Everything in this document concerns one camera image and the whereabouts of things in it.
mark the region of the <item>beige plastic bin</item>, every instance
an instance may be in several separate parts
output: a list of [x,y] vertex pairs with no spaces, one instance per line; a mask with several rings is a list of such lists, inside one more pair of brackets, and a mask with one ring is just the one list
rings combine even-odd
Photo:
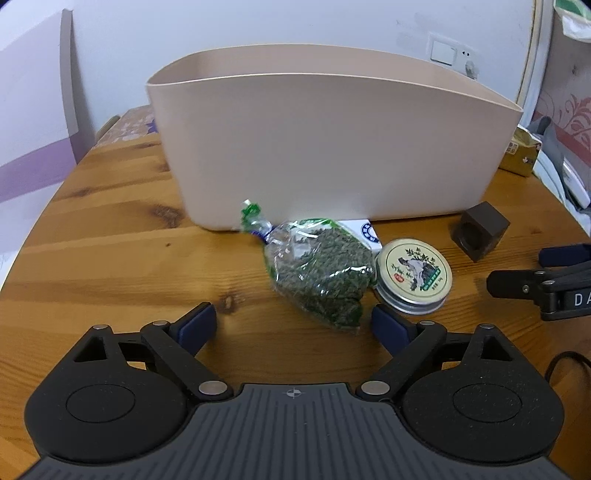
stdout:
[[147,84],[188,214],[240,225],[392,219],[480,201],[521,116],[501,95],[433,63],[321,45],[195,53]]

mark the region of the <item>round metal tin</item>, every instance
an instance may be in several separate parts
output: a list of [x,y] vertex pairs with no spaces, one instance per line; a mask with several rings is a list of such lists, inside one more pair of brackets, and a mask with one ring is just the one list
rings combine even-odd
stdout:
[[419,240],[401,238],[388,243],[376,264],[378,297],[404,313],[434,312],[452,287],[452,269],[445,257]]

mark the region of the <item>yellow box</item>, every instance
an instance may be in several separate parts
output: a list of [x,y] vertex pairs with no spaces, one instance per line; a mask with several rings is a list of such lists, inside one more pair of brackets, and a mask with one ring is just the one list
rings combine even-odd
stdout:
[[541,148],[542,142],[518,125],[499,168],[529,177]]

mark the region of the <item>blue printed logo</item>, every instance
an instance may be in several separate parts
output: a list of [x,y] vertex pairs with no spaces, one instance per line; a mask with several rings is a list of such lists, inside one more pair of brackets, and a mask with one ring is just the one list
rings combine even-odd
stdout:
[[361,233],[370,242],[373,242],[375,244],[379,243],[378,237],[375,236],[374,227],[371,226],[371,223],[368,222],[365,225],[363,225],[363,227],[361,227]]

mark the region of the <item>gray fabric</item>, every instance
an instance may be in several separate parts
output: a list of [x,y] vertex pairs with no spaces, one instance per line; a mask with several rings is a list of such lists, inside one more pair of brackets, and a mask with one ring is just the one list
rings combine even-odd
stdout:
[[552,119],[549,116],[540,117],[536,121],[530,123],[527,130],[542,141],[542,152],[546,154],[552,162],[552,165],[554,165],[558,177],[560,178],[560,182],[562,183],[566,199],[573,204],[578,212],[591,216],[591,207],[585,209],[582,208],[564,183],[564,154],[560,147],[560,141],[558,141],[558,138],[556,137],[556,129],[552,123]]

